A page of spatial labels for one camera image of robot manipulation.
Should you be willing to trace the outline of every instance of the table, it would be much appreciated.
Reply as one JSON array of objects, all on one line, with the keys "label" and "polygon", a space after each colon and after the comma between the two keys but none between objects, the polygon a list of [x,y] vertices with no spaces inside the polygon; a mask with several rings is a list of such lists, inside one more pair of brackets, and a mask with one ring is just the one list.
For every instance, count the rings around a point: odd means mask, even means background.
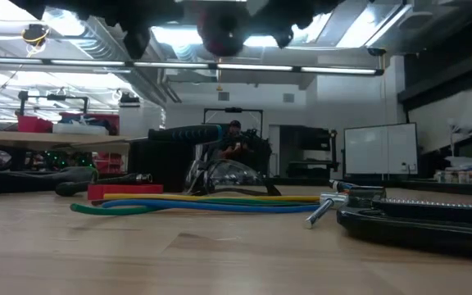
[{"label": "table", "polygon": [[35,151],[60,149],[78,152],[116,152],[127,154],[129,152],[129,144],[122,143],[121,140],[124,139],[127,139],[127,137],[0,131],[0,146]]},{"label": "table", "polygon": [[[279,187],[313,195],[323,188]],[[389,197],[468,196],[389,189]],[[0,294],[472,294],[472,261],[347,236],[330,212],[71,212],[80,198],[0,196]]]}]

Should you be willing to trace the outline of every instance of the ceiling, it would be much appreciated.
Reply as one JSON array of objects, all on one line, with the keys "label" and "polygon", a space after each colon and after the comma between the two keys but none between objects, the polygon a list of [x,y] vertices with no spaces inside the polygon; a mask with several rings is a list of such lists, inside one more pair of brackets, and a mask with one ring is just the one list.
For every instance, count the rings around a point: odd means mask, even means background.
[{"label": "ceiling", "polygon": [[[317,16],[308,29],[295,28],[293,43],[280,50],[270,36],[248,39],[246,47],[236,56],[218,59],[198,42],[193,24],[202,7],[210,1],[184,0],[189,4],[185,25],[163,25],[152,28],[152,40],[142,61],[215,61],[251,65],[292,66],[342,66],[347,68],[378,68],[379,58],[372,57],[365,49],[385,48],[388,56],[420,52],[472,21],[472,2],[466,0],[415,0],[407,1],[406,10],[401,0],[345,0],[331,14]],[[241,5],[254,13],[266,0],[248,0]],[[410,28],[402,29],[402,20],[417,12],[427,20],[410,22]],[[71,13],[49,9],[46,24],[50,31],[41,52],[33,52],[38,58],[66,58],[80,60],[126,61],[128,54],[122,45],[124,33],[119,26],[108,27],[102,20],[91,17],[80,22]],[[30,23],[42,23],[29,13],[15,7],[7,0],[0,0],[0,57],[27,57],[32,50],[21,39],[21,31]],[[314,75],[240,70],[158,70],[132,69],[117,71],[106,67],[69,67],[0,64],[0,87],[8,81],[8,87],[0,89],[1,106],[16,104],[16,89],[42,92],[80,93],[91,97],[91,108],[100,111],[117,109],[112,94],[117,89],[136,93],[147,101],[165,107],[171,102],[193,99],[187,85],[212,83],[288,84],[305,89]],[[79,102],[67,101],[69,108],[79,108]]]}]

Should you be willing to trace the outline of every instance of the workbench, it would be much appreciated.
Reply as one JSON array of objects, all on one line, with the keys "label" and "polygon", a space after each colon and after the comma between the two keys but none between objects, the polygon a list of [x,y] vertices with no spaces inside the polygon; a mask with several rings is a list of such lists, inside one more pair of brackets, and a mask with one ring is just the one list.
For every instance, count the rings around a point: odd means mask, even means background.
[{"label": "workbench", "polygon": [[[285,195],[325,188],[278,187]],[[472,197],[392,188],[389,197]],[[0,195],[0,294],[472,294],[472,260],[347,236],[329,212],[86,216],[83,198]]]},{"label": "workbench", "polygon": [[129,144],[122,143],[125,136],[42,134],[0,131],[0,147],[21,148],[33,151],[73,150],[77,152],[116,152],[127,154]]}]

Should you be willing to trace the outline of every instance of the blue cable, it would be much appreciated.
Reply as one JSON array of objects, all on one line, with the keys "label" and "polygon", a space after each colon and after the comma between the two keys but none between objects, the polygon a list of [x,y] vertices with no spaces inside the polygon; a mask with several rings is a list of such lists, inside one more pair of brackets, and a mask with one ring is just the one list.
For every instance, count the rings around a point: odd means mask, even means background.
[{"label": "blue cable", "polygon": [[318,209],[318,205],[308,206],[240,206],[240,205],[220,205],[198,202],[167,201],[167,200],[117,200],[103,203],[103,208],[119,206],[146,206],[160,207],[165,209],[196,209],[210,211],[228,212],[248,212],[248,213],[297,213],[313,212]]}]

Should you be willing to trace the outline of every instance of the person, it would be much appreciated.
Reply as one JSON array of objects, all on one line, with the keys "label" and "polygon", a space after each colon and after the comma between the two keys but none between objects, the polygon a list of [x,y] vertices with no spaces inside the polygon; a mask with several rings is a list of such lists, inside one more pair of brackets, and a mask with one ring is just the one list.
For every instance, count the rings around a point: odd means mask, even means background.
[{"label": "person", "polygon": [[221,141],[218,157],[241,162],[247,152],[250,152],[250,149],[243,140],[242,125],[239,121],[233,120],[229,123],[229,130]]}]

